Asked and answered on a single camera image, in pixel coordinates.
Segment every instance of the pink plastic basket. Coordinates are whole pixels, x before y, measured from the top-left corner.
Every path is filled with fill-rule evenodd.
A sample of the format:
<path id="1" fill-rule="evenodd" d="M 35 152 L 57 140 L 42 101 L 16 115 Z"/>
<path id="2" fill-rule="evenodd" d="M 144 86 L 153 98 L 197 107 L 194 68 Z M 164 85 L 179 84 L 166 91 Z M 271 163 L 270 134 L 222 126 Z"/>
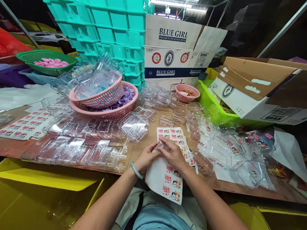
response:
<path id="1" fill-rule="evenodd" d="M 95 94 L 91 97 L 79 99 L 75 93 L 74 88 L 70 91 L 68 97 L 70 101 L 89 106 L 94 109 L 104 109 L 114 105 L 124 94 L 124 87 L 122 85 L 122 75 L 119 79 L 106 90 Z"/>
<path id="2" fill-rule="evenodd" d="M 179 91 L 183 91 L 183 90 L 189 90 L 191 92 L 194 93 L 195 96 L 186 96 L 181 94 Z M 194 88 L 193 86 L 187 85 L 187 84 L 178 84 L 176 85 L 176 96 L 177 98 L 182 101 L 182 102 L 191 102 L 193 100 L 195 100 L 196 98 L 198 98 L 200 96 L 200 92 Z"/>
<path id="3" fill-rule="evenodd" d="M 94 117 L 96 119 L 120 120 L 133 110 L 134 103 L 138 98 L 138 89 L 134 85 L 126 81 L 122 81 L 122 84 L 123 86 L 128 86 L 132 88 L 135 92 L 133 100 L 130 101 L 128 104 L 124 105 L 123 107 L 105 112 L 89 112 L 88 108 L 84 104 L 69 100 L 70 106 L 76 112 L 84 114 L 86 116 Z"/>

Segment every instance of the ceiling light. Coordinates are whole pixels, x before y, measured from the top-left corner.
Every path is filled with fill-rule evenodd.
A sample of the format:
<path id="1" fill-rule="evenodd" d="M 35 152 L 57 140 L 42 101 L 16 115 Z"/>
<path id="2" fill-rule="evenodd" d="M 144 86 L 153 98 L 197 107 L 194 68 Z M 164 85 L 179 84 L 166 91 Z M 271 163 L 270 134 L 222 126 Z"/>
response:
<path id="1" fill-rule="evenodd" d="M 168 5 L 168 6 L 192 8 L 192 5 L 182 4 L 182 3 L 175 3 L 175 2 L 165 2 L 165 1 L 151 0 L 151 3 L 157 4 L 157 5 Z"/>
<path id="2" fill-rule="evenodd" d="M 207 10 L 199 10 L 199 9 L 193 9 L 193 8 L 187 8 L 187 11 L 193 11 L 193 12 L 198 12 L 198 13 L 206 13 Z"/>

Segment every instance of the green plastic basket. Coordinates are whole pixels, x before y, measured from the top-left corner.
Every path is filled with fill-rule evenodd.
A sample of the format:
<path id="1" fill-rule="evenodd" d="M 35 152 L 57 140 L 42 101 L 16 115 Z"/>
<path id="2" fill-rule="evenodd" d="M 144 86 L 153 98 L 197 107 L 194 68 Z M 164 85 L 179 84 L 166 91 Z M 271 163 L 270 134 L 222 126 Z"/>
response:
<path id="1" fill-rule="evenodd" d="M 59 76 L 64 72 L 68 72 L 73 68 L 73 66 L 78 62 L 74 57 L 68 56 L 66 54 L 62 54 L 59 52 L 51 51 L 51 50 L 32 50 L 26 51 L 16 54 L 16 57 L 24 61 L 25 64 L 30 66 L 32 69 L 35 69 L 39 72 L 51 75 L 51 76 Z M 42 58 L 52 58 L 52 59 L 61 59 L 62 61 L 68 62 L 68 66 L 61 68 L 47 68 L 39 65 L 35 65 L 35 61 L 41 61 Z"/>
<path id="2" fill-rule="evenodd" d="M 206 107 L 211 117 L 211 122 L 214 125 L 231 122 L 234 125 L 241 125 L 247 129 L 259 129 L 274 124 L 265 121 L 242 119 L 237 114 L 226 113 L 217 102 L 216 98 L 212 96 L 206 85 L 202 81 L 198 80 L 197 89 L 201 95 L 199 98 L 197 98 L 197 100 L 201 106 Z"/>

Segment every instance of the red plastic bag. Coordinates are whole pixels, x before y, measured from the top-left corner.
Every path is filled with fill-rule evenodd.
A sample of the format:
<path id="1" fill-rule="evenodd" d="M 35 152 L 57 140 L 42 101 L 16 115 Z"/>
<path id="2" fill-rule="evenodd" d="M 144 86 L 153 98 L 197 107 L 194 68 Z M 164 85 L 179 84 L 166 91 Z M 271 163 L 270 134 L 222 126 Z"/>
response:
<path id="1" fill-rule="evenodd" d="M 30 47 L 14 38 L 9 32 L 0 28 L 0 58 L 30 51 Z"/>

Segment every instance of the hand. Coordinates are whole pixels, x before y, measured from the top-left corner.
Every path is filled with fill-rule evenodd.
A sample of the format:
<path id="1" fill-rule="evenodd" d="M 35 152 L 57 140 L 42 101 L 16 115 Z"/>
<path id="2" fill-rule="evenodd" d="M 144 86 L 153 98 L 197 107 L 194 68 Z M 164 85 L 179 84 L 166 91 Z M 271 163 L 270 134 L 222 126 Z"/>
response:
<path id="1" fill-rule="evenodd" d="M 176 145 L 172 140 L 168 138 L 161 137 L 159 138 L 165 145 L 167 145 L 170 149 L 167 152 L 164 149 L 158 148 L 158 151 L 168 159 L 169 163 L 180 173 L 189 165 L 185 162 L 185 158 L 180 150 L 180 147 Z"/>
<path id="2" fill-rule="evenodd" d="M 136 170 L 141 175 L 145 174 L 146 169 L 153 163 L 154 159 L 160 155 L 159 151 L 152 152 L 159 143 L 160 142 L 155 142 L 145 147 L 136 161 L 133 163 Z"/>

